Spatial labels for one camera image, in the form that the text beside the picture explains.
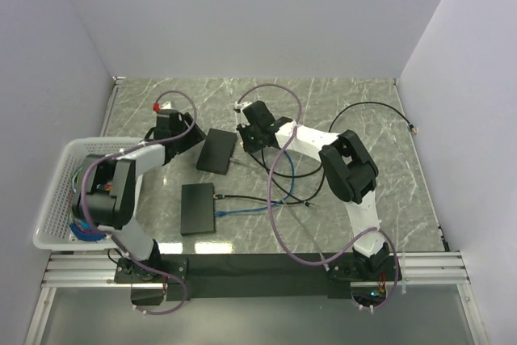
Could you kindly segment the dark grey network switch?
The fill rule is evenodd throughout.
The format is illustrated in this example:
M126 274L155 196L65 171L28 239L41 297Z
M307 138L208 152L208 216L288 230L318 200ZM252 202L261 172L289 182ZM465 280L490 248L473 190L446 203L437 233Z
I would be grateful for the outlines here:
M182 185L180 233L182 236L213 234L215 199L212 183Z

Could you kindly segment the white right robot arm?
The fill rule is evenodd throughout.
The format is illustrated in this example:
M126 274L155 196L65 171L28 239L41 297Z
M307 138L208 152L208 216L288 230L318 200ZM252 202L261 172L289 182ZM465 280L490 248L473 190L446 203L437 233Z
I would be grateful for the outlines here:
M376 231L376 178L379 171L359 136L347 130L329 133L281 117L278 120L262 101L235 103L234 111L246 118L237 130L248 154L266 147L294 151L322 164L324 179L333 194L346 206L352 227L355 269L366 280L376 278L389 256L387 239Z

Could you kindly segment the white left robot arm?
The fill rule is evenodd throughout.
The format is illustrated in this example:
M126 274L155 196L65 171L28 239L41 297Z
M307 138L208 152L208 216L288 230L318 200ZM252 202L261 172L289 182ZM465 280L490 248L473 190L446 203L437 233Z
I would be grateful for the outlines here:
M100 234L109 235L125 257L136 260L133 270L145 282L161 275L162 261L158 243L135 216L137 179L166 165L205 137L190 113L160 109L151 139L115 154L89 154L82 162L73 215L93 225Z

